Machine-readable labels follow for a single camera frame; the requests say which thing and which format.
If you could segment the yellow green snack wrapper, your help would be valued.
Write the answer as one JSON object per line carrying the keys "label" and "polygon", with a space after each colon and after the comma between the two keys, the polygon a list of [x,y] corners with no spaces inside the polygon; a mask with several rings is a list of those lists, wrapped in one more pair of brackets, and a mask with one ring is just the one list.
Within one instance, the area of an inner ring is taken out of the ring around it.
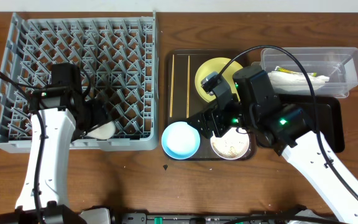
{"label": "yellow green snack wrapper", "polygon": [[[279,66],[276,66],[275,67],[275,71],[276,72],[283,72],[283,73],[289,73],[289,74],[293,74],[293,75],[303,75],[302,72],[295,72],[295,71],[292,71],[292,70],[288,70],[286,68],[282,68],[282,67],[279,67]],[[317,73],[313,72],[313,73],[307,73],[307,75],[311,76],[311,77],[316,77],[317,76]]]}

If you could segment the white pink bowl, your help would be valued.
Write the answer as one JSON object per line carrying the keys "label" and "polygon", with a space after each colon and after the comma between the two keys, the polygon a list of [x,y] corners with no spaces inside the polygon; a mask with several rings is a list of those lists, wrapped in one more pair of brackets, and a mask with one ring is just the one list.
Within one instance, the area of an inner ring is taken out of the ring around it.
{"label": "white pink bowl", "polygon": [[223,137],[210,139],[213,151],[226,160],[240,159],[250,151],[250,136],[245,129],[231,128]]}

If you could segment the white napkin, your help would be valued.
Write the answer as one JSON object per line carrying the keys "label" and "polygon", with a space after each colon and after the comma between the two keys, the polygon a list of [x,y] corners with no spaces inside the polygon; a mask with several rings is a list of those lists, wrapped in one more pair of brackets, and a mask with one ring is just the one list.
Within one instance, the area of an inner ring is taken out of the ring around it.
{"label": "white napkin", "polygon": [[[308,82],[302,73],[272,71],[268,73],[268,77],[273,88],[277,91],[295,92],[310,90]],[[329,77],[324,75],[316,76],[308,74],[308,77],[313,86],[313,90],[318,90],[329,81]]]}

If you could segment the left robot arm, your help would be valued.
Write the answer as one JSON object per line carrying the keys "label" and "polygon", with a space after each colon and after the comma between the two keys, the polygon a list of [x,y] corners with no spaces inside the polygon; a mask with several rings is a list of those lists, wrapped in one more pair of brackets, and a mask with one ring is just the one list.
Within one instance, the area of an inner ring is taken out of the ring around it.
{"label": "left robot arm", "polygon": [[12,213],[0,223],[112,223],[106,207],[81,213],[69,208],[67,169],[70,144],[83,136],[107,140],[116,127],[102,101],[86,100],[86,72],[72,63],[52,65],[51,83],[27,95],[32,125],[29,164]]}

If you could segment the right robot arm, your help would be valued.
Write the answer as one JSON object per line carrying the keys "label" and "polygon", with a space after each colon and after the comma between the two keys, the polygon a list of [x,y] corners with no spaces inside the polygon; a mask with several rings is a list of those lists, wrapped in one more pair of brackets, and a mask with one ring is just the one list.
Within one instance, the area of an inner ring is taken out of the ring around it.
{"label": "right robot arm", "polygon": [[234,127],[251,132],[307,179],[340,222],[358,223],[358,180],[319,131],[318,114],[281,102],[258,65],[238,70],[232,79],[236,93],[225,79],[213,75],[207,80],[203,88],[217,81],[216,98],[187,123],[206,138],[221,137]]}

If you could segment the white cup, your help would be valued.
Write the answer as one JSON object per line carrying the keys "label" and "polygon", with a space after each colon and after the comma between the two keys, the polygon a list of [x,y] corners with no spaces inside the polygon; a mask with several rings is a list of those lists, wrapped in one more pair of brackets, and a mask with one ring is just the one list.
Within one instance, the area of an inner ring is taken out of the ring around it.
{"label": "white cup", "polygon": [[90,131],[86,136],[100,140],[110,139],[116,132],[116,127],[112,121]]}

